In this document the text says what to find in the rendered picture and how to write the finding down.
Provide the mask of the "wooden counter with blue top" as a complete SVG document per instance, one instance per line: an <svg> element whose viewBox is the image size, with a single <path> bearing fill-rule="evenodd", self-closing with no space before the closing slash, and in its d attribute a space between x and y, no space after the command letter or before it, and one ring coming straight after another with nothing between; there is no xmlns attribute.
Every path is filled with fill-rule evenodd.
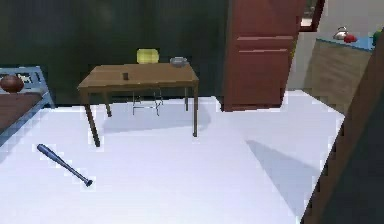
<svg viewBox="0 0 384 224"><path fill-rule="evenodd" d="M371 57L371 45L317 39L303 91L346 114Z"/></svg>

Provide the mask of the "red-brown room door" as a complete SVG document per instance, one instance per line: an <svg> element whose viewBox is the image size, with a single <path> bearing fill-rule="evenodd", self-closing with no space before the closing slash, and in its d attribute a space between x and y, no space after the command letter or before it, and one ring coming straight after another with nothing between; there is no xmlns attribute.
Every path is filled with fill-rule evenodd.
<svg viewBox="0 0 384 224"><path fill-rule="evenodd" d="M231 0L222 109L282 104L305 0Z"/></svg>

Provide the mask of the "brown wooden table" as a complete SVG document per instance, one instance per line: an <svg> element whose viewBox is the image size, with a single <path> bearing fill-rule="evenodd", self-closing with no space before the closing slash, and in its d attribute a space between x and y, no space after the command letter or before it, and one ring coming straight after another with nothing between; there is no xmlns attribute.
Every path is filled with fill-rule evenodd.
<svg viewBox="0 0 384 224"><path fill-rule="evenodd" d="M129 74L129 80L123 80L123 73ZM188 89L193 89L193 136L197 136L199 79L189 63L181 68L173 67L170 63L101 65L96 66L77 87L96 147L100 146L100 139L90 109L89 95L101 93L107 115L111 117L108 93L153 88L184 88L185 103L188 103Z"/></svg>

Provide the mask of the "bed with blue frame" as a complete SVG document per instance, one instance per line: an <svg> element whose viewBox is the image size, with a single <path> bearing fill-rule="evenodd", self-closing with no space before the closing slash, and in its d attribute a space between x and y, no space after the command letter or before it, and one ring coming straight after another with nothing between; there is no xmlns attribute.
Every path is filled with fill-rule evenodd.
<svg viewBox="0 0 384 224"><path fill-rule="evenodd" d="M18 93L7 93L0 87L0 147L40 109L55 104L39 66L0 68L0 80L16 75L24 82Z"/></svg>

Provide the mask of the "yellow chair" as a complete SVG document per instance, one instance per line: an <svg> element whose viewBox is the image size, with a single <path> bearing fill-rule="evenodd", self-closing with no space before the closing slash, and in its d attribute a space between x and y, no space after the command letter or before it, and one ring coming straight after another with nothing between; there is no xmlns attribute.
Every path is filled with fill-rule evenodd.
<svg viewBox="0 0 384 224"><path fill-rule="evenodd" d="M156 64L159 62L159 52L157 49L138 49L137 50L137 63L138 64ZM142 105L142 98L140 95L136 96L135 93L132 93L132 100L133 100L133 106L132 106L132 114L135 114L136 109L145 109L148 107L145 107ZM156 110L156 114L159 114L159 107L163 105L163 97L162 97L162 91L160 88L153 91L153 105L151 106L151 109Z"/></svg>

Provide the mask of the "blue baseball bat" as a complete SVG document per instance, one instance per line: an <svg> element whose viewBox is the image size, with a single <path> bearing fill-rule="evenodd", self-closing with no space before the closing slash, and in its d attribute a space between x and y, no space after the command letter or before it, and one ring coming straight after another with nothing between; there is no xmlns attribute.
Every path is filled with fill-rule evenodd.
<svg viewBox="0 0 384 224"><path fill-rule="evenodd" d="M70 173L72 173L74 176L79 178L86 187L89 187L92 185L93 181L84 177L82 174L80 174L78 171L76 171L74 168L72 168L69 164L67 164L60 156L58 156L54 151L52 151L49 147L47 147L44 144L38 144L37 150L50 158L52 161L56 162L57 164L61 165L63 168L67 169Z"/></svg>

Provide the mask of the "window with dark red frame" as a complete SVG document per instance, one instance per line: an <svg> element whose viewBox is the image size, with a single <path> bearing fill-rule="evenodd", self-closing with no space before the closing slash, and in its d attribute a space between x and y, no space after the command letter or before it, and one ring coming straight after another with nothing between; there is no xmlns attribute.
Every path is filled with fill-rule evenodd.
<svg viewBox="0 0 384 224"><path fill-rule="evenodd" d="M297 0L299 31L316 32L325 6L325 0Z"/></svg>

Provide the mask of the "grey bowl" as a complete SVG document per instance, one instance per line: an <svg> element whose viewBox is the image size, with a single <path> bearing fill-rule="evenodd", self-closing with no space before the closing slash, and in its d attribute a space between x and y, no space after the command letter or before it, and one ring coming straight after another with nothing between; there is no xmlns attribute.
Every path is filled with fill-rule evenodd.
<svg viewBox="0 0 384 224"><path fill-rule="evenodd" d="M188 60L185 57L173 57L170 59L170 64L173 67L181 68L188 64Z"/></svg>

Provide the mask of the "brown basketball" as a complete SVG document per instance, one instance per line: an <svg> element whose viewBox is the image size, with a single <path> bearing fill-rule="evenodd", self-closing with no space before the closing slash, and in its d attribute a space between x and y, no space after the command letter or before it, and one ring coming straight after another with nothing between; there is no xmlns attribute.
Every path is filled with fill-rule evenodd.
<svg viewBox="0 0 384 224"><path fill-rule="evenodd" d="M7 93L18 93L24 88L24 82L16 75L6 75L0 80L0 87Z"/></svg>

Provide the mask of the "silver kettle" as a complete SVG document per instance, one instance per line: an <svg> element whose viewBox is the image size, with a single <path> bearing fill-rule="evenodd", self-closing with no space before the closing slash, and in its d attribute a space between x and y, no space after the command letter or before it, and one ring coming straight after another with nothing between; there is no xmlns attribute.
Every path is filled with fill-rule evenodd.
<svg viewBox="0 0 384 224"><path fill-rule="evenodd" d="M345 26L339 27L337 32L333 35L335 40L343 40L348 34L348 30Z"/></svg>

